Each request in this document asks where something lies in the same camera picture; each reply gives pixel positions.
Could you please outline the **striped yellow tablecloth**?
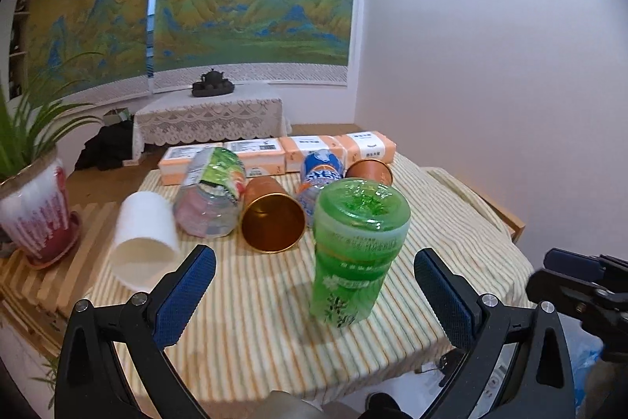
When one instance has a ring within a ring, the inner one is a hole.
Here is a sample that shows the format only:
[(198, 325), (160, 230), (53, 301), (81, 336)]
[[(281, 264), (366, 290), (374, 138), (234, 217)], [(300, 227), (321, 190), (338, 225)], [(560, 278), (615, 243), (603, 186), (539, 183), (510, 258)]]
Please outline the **striped yellow tablecloth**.
[(397, 155), (392, 170), (411, 206), (409, 234), (371, 314), (346, 329), (310, 316), (310, 235), (278, 254), (250, 249), (238, 233), (211, 241), (215, 278), (167, 352), (210, 416), (244, 417), (273, 390), (328, 403), (445, 353), (448, 340), (414, 278), (420, 249), (438, 252), (479, 293), (526, 304), (530, 261), (493, 210), (443, 169)]

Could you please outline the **green spider plant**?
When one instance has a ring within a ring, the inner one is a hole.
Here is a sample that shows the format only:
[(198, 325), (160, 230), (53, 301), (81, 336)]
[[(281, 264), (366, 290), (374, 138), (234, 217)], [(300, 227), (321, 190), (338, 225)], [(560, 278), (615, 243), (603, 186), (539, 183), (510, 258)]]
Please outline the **green spider plant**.
[(65, 73), (83, 57), (102, 56), (86, 51), (69, 57), (60, 65), (41, 70), (28, 78), (17, 103), (9, 105), (1, 94), (1, 181), (12, 179), (28, 165), (46, 156), (57, 143), (81, 126), (101, 124), (93, 114), (80, 114), (92, 108), (89, 102), (66, 102), (66, 91), (80, 80), (53, 84), (53, 75)]

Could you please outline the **orange tissue pack leftmost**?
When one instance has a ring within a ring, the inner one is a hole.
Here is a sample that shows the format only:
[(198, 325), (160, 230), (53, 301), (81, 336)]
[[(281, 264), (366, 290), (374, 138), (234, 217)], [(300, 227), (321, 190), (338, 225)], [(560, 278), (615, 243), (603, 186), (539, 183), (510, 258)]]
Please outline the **orange tissue pack leftmost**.
[(186, 176), (187, 168), (197, 153), (208, 148), (221, 148), (222, 143), (175, 146), (166, 150), (157, 164), (162, 184), (180, 185)]

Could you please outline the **wooden wall shelf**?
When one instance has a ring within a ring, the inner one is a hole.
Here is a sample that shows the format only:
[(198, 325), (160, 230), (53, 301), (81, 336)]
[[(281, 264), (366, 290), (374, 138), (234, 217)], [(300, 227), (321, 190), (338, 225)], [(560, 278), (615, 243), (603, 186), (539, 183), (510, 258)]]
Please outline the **wooden wall shelf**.
[(16, 0), (9, 40), (9, 99), (22, 94), (27, 81), (28, 36), (27, 25), (33, 0)]

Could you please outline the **wooden slat mat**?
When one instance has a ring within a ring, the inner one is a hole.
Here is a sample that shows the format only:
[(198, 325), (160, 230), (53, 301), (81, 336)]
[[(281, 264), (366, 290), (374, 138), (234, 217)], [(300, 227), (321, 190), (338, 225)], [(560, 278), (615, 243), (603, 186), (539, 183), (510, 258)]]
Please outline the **wooden slat mat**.
[(72, 305), (93, 286), (113, 240), (120, 204), (76, 205), (82, 221), (75, 246), (57, 263), (35, 269), (24, 252), (1, 260), (1, 293), (46, 313), (70, 314)]

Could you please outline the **orange tissue pack far right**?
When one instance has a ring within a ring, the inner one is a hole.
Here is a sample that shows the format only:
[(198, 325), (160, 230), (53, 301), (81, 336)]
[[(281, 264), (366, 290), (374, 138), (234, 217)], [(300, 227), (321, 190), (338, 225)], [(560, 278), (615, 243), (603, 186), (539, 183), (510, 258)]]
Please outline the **orange tissue pack far right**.
[(354, 132), (337, 136), (336, 139), (345, 149), (346, 167), (368, 158), (378, 159), (384, 164), (394, 162), (396, 144), (380, 132)]

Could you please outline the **small copper paper cup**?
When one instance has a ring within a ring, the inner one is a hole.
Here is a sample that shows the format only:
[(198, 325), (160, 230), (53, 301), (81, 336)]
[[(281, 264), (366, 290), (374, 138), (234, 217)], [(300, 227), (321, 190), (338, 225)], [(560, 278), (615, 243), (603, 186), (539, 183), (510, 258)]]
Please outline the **small copper paper cup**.
[(280, 253), (297, 245), (307, 218), (301, 205), (272, 176), (253, 177), (244, 192), (241, 233), (262, 253)]

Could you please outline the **white paper cup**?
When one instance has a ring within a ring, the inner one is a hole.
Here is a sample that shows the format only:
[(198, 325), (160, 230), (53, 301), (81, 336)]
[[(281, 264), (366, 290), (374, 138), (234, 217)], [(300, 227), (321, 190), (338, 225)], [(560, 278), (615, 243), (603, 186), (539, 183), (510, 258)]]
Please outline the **white paper cup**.
[(109, 255), (122, 285), (135, 293), (153, 290), (181, 257), (172, 203), (153, 191), (135, 192), (122, 202)]

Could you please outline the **black teapot set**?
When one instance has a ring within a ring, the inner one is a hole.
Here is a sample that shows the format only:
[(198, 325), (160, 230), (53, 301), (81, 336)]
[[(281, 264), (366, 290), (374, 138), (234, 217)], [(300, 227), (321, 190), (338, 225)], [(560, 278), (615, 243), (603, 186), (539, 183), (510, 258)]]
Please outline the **black teapot set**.
[(212, 68), (192, 84), (192, 95), (195, 98), (217, 97), (229, 95), (234, 89), (235, 85), (221, 71)]

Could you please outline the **orange tissue pack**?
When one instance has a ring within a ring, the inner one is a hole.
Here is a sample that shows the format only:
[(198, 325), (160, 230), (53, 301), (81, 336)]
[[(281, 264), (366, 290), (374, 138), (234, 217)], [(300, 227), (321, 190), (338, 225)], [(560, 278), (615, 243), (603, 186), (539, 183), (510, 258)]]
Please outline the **orange tissue pack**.
[(378, 159), (384, 164), (394, 162), (396, 144), (380, 132), (354, 132), (337, 136), (336, 139), (345, 149), (346, 167), (368, 158)]
[(180, 185), (186, 176), (187, 168), (197, 153), (208, 148), (221, 148), (222, 143), (175, 146), (166, 150), (157, 164), (162, 184)]
[(345, 164), (346, 150), (341, 143), (329, 135), (301, 135), (284, 136), (279, 138), (284, 150), (285, 172), (299, 172), (305, 157), (311, 153), (328, 150), (333, 153), (342, 164)]
[(287, 172), (285, 151), (278, 138), (228, 141), (225, 148), (242, 161), (247, 177), (282, 176)]

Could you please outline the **landscape painting blind left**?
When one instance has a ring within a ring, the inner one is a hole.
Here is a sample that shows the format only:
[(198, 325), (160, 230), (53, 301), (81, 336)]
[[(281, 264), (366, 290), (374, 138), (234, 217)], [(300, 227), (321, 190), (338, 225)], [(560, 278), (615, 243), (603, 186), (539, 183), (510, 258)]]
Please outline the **landscape painting blind left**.
[(33, 0), (28, 77), (74, 93), (146, 72), (148, 0)]

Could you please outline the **large orange paper cup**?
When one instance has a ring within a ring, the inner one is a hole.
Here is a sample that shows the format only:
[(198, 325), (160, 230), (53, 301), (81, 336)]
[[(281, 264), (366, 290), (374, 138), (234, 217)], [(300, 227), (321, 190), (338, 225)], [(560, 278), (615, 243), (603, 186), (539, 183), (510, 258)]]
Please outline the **large orange paper cup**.
[(377, 158), (364, 158), (351, 164), (345, 172), (347, 179), (371, 180), (391, 186), (394, 176), (389, 165)]

